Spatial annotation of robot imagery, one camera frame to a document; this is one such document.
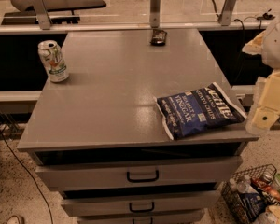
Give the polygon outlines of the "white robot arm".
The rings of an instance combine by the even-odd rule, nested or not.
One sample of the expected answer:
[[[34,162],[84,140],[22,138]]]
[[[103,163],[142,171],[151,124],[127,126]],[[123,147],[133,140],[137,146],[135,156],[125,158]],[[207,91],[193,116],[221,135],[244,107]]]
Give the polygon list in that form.
[[[262,62],[273,70],[267,78],[258,78],[245,126],[249,133],[264,135],[280,119],[280,13],[242,51],[260,54]]]

